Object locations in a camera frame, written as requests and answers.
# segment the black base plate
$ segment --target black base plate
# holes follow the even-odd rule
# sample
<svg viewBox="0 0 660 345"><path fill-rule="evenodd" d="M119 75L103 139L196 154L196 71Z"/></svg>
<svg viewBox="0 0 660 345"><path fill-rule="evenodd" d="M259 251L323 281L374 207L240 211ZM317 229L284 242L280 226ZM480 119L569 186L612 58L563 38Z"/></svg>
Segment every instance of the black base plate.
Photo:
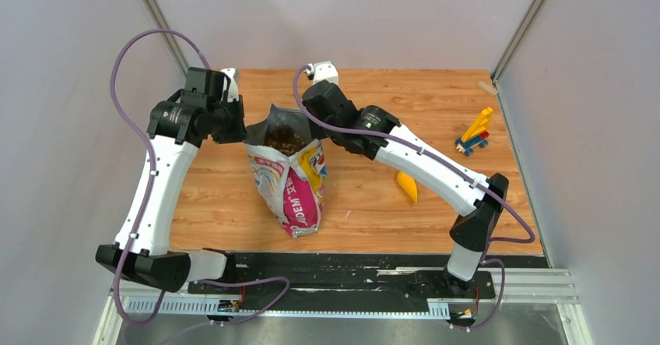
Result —
<svg viewBox="0 0 660 345"><path fill-rule="evenodd" d="M478 272L474 284L463 294L453 294L444 284L444 273L420 270L401 275L378 275L379 269L396 267L438 267L446 263L443 255L342 255L294 253L235 253L238 280L251 281L285 276L290 290L273 306L275 310L341 312L428 312L427 298L495 298L490 273ZM543 259L517 261L543 268ZM248 287L243 309L257 310L268 304L283 288L282 283ZM302 289L326 289L314 292ZM217 294L213 286L190 283L188 293Z"/></svg>

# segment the metal floor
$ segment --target metal floor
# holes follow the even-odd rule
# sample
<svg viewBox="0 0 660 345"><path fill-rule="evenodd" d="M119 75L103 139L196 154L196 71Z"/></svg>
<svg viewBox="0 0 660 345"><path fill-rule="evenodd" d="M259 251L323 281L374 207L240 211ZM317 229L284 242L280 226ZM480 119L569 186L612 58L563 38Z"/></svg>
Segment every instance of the metal floor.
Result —
<svg viewBox="0 0 660 345"><path fill-rule="evenodd" d="M481 304L480 315L492 305ZM128 327L128 345L161 344L175 333L207 321L198 315L159 315L147 327ZM209 326L186 333L168 345L401 345L507 344L564 345L556 305L505 304L484 329L460 333L445 322L425 319L321 319L261 317L238 326ZM117 344L122 344L121 336Z"/></svg>

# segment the yellow toy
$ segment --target yellow toy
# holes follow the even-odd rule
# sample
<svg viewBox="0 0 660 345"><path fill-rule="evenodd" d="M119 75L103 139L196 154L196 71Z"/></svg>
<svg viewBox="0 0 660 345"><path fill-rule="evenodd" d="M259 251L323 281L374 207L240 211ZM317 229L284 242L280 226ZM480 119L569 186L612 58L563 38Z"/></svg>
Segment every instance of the yellow toy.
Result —
<svg viewBox="0 0 660 345"><path fill-rule="evenodd" d="M474 146L479 145L480 148L485 148L488 145L486 138L490 135L487 131L490 126L490 118L493 115L493 108L487 107L481 110L479 116L470 125L467 131L460 139L456 140L456 150L465 154L466 156L474 153L472 149Z"/></svg>
<svg viewBox="0 0 660 345"><path fill-rule="evenodd" d="M396 175L396 181L403 188L403 191L410 197L410 199L417 203L417 183L415 179L408 176L405 172L399 171Z"/></svg>

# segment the brown food inside bag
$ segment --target brown food inside bag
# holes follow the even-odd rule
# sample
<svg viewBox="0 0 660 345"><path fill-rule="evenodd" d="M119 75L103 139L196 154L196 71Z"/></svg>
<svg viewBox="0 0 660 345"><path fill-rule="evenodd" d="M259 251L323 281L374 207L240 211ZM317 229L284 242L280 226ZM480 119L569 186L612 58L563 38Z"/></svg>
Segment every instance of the brown food inside bag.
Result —
<svg viewBox="0 0 660 345"><path fill-rule="evenodd" d="M288 125L275 128L266 133L264 145L277 149L280 153L291 157L301 151L307 144L294 130Z"/></svg>

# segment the toy building block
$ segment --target toy building block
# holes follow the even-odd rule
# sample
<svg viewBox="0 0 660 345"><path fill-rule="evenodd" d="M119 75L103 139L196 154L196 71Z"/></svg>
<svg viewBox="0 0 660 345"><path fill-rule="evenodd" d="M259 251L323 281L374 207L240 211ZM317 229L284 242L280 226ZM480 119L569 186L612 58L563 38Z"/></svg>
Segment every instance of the toy building block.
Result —
<svg viewBox="0 0 660 345"><path fill-rule="evenodd" d="M488 136L490 135L487 131L490 125L490 118L493 115L493 108L487 107L481 110L479 116L476 117L476 120L470 125L467 131L461 136L460 139L456 140L456 150L465 154L465 156L470 156L474 153L474 146L479 146L480 148L485 148L488 145Z"/></svg>
<svg viewBox="0 0 660 345"><path fill-rule="evenodd" d="M482 90L485 90L491 96L497 96L497 90L495 89L494 86L491 86L490 84L483 81L478 82L476 85Z"/></svg>

